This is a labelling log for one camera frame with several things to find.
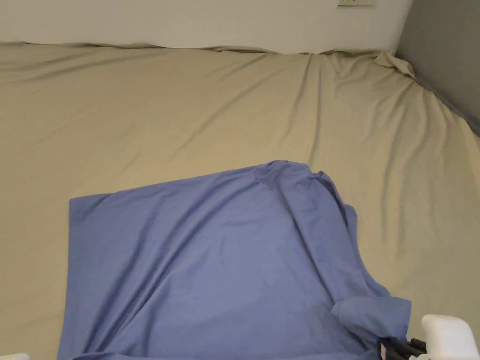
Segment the sheet wrinkle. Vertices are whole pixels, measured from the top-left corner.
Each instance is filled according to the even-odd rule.
[[[184,150],[192,141],[195,140],[195,138],[197,136],[199,136],[201,133],[203,133],[215,120],[217,120],[221,115],[223,115],[233,105],[237,104],[240,100],[242,100],[248,93],[257,89],[259,86],[263,85],[268,80],[275,77],[277,74],[283,72],[289,66],[290,65],[288,64],[288,65],[286,65],[286,66],[284,66],[284,67],[282,67],[278,70],[275,70],[274,72],[270,73],[269,75],[267,75],[263,79],[253,83],[252,85],[248,86],[246,89],[240,91],[231,100],[229,100],[225,104],[223,104],[212,115],[210,115],[206,120],[204,120],[197,129],[193,130],[193,132],[188,137],[188,139],[185,142],[183,142],[183,144],[173,152],[173,154],[170,156],[170,158],[174,158],[178,153],[180,153],[182,150]]]
[[[222,81],[225,81],[227,78],[231,77],[233,74],[237,73],[237,72],[241,72],[242,70],[250,67],[251,65],[269,57],[271,54],[266,52],[266,53],[263,53],[263,54],[259,54],[258,56],[256,56],[255,58],[253,58],[252,60],[250,61],[246,61],[246,62],[241,62],[239,65],[237,65],[236,67],[234,67],[233,69],[231,69],[230,71],[228,71],[227,73],[223,74],[217,82],[222,82]]]
[[[313,165],[313,161],[315,159],[315,152],[318,147],[318,142],[320,138],[320,106],[321,106],[321,100],[322,100],[322,86],[321,86],[321,81],[322,81],[322,72],[320,67],[318,68],[318,82],[317,82],[317,103],[316,103],[316,113],[315,113],[315,127],[313,129],[313,139],[312,139],[312,144],[310,145],[310,150],[308,153],[307,157],[307,164],[309,166]]]
[[[61,57],[58,57],[58,58],[55,58],[55,59],[43,60],[43,61],[40,61],[40,62],[27,63],[25,65],[22,65],[21,61],[18,61],[18,62],[17,61],[10,61],[9,63],[14,64],[14,66],[12,66],[11,68],[6,68],[6,69],[0,68],[0,72],[3,71],[3,70],[5,70],[5,71],[42,70],[43,68],[48,67],[50,65],[57,65],[57,64],[61,64],[63,62],[69,62],[69,61],[72,61],[72,60],[78,60],[78,59],[83,59],[83,58],[90,57],[90,55],[94,54],[95,52],[96,51],[93,50],[93,51],[88,51],[88,52],[71,54],[71,55],[67,55],[67,56],[61,56]]]
[[[303,94],[305,93],[305,88],[307,86],[307,80],[308,80],[308,75],[310,70],[310,64],[312,62],[312,57],[313,57],[312,54],[308,54],[307,64],[305,65],[305,69],[303,70],[303,76],[300,80],[299,89],[297,90],[297,96],[295,97],[295,100],[293,102],[292,110],[290,112],[290,116],[288,117],[288,121],[287,121],[287,128],[283,133],[282,140],[286,140],[286,138],[292,131],[293,121],[297,117],[300,101],[302,100]]]
[[[398,257],[398,247],[396,246],[396,240],[398,240],[398,237],[395,236],[395,233],[393,231],[389,231],[391,228],[390,226],[390,221],[389,217],[391,215],[391,212],[397,213],[398,208],[391,207],[389,204],[392,203],[390,197],[391,197],[391,192],[390,189],[392,187],[392,179],[391,177],[395,175],[394,171],[394,162],[395,162],[395,153],[398,150],[398,142],[400,141],[401,137],[399,136],[399,133],[401,129],[404,126],[404,123],[407,119],[407,109],[406,108],[401,108],[398,109],[396,108],[395,111],[400,111],[401,114],[398,117],[398,122],[395,124],[395,130],[393,135],[391,136],[392,141],[390,144],[390,147],[388,148],[388,157],[387,157],[387,163],[384,166],[383,170],[383,181],[382,181],[382,187],[381,187],[381,195],[380,195],[380,201],[381,201],[381,223],[382,223],[382,239],[387,242],[390,246],[394,246],[394,248],[389,249],[389,254],[393,251],[394,253],[392,254],[394,259]]]
[[[46,79],[51,79],[54,77],[59,77],[63,76],[69,73],[77,72],[77,71],[82,71],[86,70],[92,67],[97,67],[97,66],[104,66],[104,65],[109,65],[113,63],[119,63],[119,62],[128,62],[131,60],[138,60],[138,59],[147,59],[147,58],[155,58],[158,56],[163,56],[164,54],[162,53],[153,53],[153,54],[144,54],[144,55],[136,55],[136,56],[130,56],[127,58],[119,59],[119,58],[113,58],[113,59],[107,59],[107,60],[98,60],[98,61],[93,61],[88,64],[82,64],[82,65],[75,65],[71,66],[65,69],[59,69],[59,70],[53,70],[44,74],[40,74],[37,76],[33,76],[27,79],[22,79],[22,80],[17,80],[13,81],[13,84],[27,84],[27,83],[33,83],[35,81],[39,80],[46,80]]]

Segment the white object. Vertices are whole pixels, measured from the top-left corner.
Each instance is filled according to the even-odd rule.
[[[339,6],[375,6],[377,0],[338,0]]]
[[[470,326],[453,316],[425,315],[427,353],[432,360],[480,360]]]
[[[27,354],[13,354],[0,356],[0,360],[30,360]]]

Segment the beige bed sheet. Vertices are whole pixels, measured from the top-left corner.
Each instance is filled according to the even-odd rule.
[[[334,180],[411,335],[443,313],[478,338],[480,143],[376,55],[0,46],[0,354],[56,357],[70,198],[274,159]]]

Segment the fitted sheet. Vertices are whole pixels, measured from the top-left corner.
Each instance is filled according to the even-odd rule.
[[[0,354],[56,356],[70,198],[275,159],[330,175],[411,336],[426,313],[478,336],[480,143],[378,55],[0,46]]]

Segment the electrical outlet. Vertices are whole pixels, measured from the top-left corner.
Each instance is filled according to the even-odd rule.
[[[375,6],[377,0],[338,0],[339,6]]]

